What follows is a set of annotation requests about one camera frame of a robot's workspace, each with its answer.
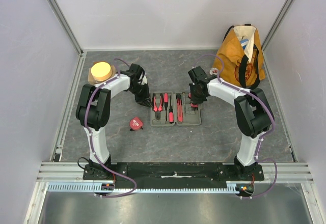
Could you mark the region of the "pink handled pliers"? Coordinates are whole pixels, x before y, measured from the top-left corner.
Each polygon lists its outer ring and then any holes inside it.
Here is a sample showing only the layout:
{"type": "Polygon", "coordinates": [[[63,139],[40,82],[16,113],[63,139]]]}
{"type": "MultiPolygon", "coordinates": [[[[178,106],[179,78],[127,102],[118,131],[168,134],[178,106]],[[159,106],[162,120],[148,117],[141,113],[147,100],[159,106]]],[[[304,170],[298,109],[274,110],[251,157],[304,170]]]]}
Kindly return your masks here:
{"type": "Polygon", "coordinates": [[[153,102],[153,111],[155,114],[156,121],[160,121],[160,115],[163,111],[163,103],[164,103],[164,96],[163,94],[159,94],[158,96],[153,93],[152,95],[152,102],[153,102]]]}

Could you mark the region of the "hex keys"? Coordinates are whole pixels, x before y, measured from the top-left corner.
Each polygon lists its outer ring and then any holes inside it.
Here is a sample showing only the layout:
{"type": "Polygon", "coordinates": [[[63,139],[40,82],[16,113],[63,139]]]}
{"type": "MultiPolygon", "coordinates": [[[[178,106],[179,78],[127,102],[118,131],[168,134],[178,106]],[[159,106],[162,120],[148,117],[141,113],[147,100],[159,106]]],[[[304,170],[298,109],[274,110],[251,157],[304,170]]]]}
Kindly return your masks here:
{"type": "Polygon", "coordinates": [[[190,111],[191,114],[195,114],[199,110],[198,105],[193,104],[193,103],[190,103],[190,108],[191,108],[191,111],[190,111]]]}

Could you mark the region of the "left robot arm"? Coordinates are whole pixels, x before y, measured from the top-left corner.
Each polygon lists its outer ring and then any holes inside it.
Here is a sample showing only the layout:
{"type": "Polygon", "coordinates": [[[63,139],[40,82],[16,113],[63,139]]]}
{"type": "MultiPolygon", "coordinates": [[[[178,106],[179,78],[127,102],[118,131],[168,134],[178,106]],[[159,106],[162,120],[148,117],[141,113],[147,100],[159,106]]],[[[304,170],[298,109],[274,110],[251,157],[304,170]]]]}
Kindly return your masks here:
{"type": "Polygon", "coordinates": [[[130,91],[135,102],[152,107],[145,70],[131,64],[126,71],[118,71],[107,62],[98,62],[89,69],[89,83],[82,87],[76,118],[83,126],[89,146],[90,161],[97,164],[94,173],[105,180],[111,176],[110,153],[106,145],[105,127],[110,118],[111,99],[130,91]]]}

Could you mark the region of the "pink utility knife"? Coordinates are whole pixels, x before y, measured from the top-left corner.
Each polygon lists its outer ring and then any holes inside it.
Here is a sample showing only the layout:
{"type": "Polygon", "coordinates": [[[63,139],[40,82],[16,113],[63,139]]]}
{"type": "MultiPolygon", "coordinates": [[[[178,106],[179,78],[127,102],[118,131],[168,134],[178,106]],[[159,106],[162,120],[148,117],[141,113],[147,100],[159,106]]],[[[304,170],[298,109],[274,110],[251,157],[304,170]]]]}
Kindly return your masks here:
{"type": "Polygon", "coordinates": [[[178,122],[183,122],[183,108],[182,108],[182,98],[180,94],[176,94],[177,99],[177,118],[178,122]]]}

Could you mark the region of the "grey plastic tool case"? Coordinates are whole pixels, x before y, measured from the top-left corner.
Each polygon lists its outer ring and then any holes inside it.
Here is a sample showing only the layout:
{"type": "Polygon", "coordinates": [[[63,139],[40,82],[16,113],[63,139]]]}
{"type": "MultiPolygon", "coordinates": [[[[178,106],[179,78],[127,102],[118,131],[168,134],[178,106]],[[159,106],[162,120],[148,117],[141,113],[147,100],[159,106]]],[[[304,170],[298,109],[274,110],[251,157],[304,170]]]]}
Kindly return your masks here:
{"type": "Polygon", "coordinates": [[[190,91],[182,91],[182,92],[155,92],[155,94],[158,96],[159,94],[168,93],[169,97],[171,96],[172,98],[172,107],[173,107],[173,112],[174,112],[174,123],[170,124],[169,123],[169,106],[170,106],[170,101],[168,101],[168,109],[165,110],[164,104],[163,104],[163,111],[161,112],[160,115],[160,121],[156,121],[155,119],[155,114],[153,111],[153,108],[151,109],[150,112],[150,124],[153,127],[168,127],[168,126],[173,126],[173,125],[178,125],[178,126],[198,126],[201,124],[201,109],[202,105],[198,105],[198,111],[195,114],[191,114],[191,108],[190,108],[190,103],[191,100],[188,98],[188,94],[190,91]],[[176,99],[176,94],[180,94],[182,98],[182,108],[183,108],[183,122],[178,122],[177,118],[177,99],[176,99]]]}

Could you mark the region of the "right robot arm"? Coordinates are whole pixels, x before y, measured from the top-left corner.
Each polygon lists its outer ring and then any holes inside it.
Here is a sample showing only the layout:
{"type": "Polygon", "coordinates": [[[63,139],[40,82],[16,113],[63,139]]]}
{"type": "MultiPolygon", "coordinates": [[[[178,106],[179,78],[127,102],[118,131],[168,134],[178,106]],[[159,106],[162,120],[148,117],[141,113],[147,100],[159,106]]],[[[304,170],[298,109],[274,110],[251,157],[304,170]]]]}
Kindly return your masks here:
{"type": "Polygon", "coordinates": [[[188,72],[192,104],[202,104],[207,97],[217,97],[234,106],[237,126],[242,133],[240,149],[235,156],[233,174],[245,180],[258,163],[258,153],[265,136],[273,132],[275,119],[262,89],[245,89],[208,75],[200,67],[188,72]]]}

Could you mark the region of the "pink tape measure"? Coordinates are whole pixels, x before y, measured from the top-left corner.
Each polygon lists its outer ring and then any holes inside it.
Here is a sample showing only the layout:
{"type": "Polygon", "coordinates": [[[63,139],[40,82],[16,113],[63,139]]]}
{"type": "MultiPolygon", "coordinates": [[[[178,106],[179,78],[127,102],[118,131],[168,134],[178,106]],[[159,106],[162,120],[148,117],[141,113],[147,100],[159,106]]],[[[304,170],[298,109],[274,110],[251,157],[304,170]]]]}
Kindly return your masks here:
{"type": "Polygon", "coordinates": [[[130,131],[143,130],[143,122],[139,117],[134,117],[129,123],[130,131]]]}

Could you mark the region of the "pink handled screwdriver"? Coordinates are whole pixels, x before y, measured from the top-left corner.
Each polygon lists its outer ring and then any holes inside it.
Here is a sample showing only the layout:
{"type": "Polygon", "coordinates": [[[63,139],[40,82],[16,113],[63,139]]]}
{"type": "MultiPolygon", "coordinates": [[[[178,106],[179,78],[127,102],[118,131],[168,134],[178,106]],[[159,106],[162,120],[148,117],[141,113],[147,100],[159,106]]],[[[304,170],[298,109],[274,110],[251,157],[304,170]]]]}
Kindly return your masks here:
{"type": "Polygon", "coordinates": [[[169,101],[169,95],[168,95],[168,93],[164,93],[164,107],[165,107],[165,110],[168,109],[168,101],[169,101]]]}
{"type": "Polygon", "coordinates": [[[174,112],[173,112],[173,107],[172,107],[172,98],[171,96],[169,97],[170,101],[170,106],[169,106],[169,123],[173,124],[174,123],[174,112]]]}

